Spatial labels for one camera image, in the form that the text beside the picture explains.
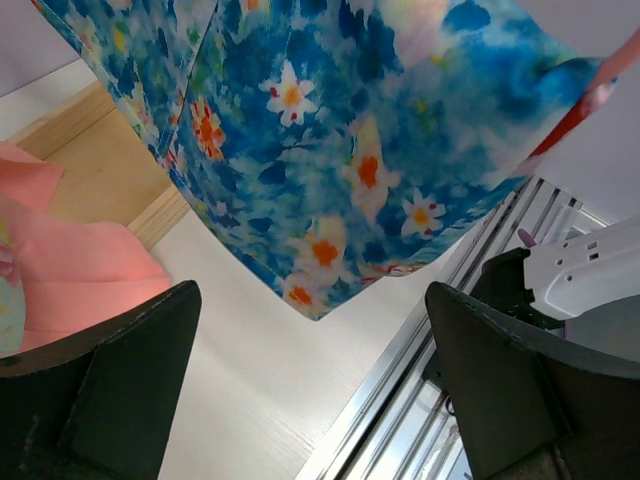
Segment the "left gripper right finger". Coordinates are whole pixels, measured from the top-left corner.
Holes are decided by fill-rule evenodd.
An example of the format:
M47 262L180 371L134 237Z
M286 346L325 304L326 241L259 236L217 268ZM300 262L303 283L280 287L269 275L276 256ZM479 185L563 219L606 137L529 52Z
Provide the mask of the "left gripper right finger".
M636 479L639 365L434 282L439 372L475 479Z

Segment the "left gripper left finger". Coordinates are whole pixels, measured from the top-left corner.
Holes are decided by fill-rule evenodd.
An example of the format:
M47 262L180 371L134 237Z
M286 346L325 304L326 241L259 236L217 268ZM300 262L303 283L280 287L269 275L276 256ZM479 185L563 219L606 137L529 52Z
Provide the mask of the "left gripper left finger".
M4 479L158 477L201 312L184 281L1 361Z

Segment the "coral pink skirt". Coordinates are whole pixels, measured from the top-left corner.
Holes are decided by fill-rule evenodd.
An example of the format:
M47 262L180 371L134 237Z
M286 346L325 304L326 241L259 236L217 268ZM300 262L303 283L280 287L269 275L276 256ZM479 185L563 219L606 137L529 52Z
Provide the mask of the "coral pink skirt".
M10 231L26 306L15 353L115 317L170 286L166 271L126 227L73 224L47 214L62 175L62 167L2 143L1 222Z

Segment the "pastel floral skirt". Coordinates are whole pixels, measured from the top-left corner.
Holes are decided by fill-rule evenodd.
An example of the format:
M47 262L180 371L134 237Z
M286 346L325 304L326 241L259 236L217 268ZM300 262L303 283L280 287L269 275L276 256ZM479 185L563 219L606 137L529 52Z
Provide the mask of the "pastel floral skirt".
M23 342L26 306L19 262L8 226L1 222L1 356L17 352Z

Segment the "blue floral skirt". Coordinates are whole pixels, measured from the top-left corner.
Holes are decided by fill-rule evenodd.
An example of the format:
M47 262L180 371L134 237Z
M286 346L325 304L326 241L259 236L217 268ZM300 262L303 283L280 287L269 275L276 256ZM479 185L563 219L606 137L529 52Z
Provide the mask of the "blue floral skirt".
M514 1L41 1L203 223L318 320L435 261L600 67Z

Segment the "pink wire hanger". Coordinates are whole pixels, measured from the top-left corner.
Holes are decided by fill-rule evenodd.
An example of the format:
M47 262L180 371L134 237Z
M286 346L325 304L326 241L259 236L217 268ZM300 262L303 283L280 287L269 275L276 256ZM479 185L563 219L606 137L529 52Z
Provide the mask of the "pink wire hanger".
M531 175L543 157L572 130L597 111L611 96L617 78L639 60L639 29L600 65L578 102L562 118L544 141L522 162L515 176Z

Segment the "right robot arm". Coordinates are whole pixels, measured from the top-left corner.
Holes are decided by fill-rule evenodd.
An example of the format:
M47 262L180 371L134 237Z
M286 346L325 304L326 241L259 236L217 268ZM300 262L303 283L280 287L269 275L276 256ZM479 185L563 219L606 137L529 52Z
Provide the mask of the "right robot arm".
M470 296L544 330L639 293L639 219L555 243L517 230L521 247L486 261Z

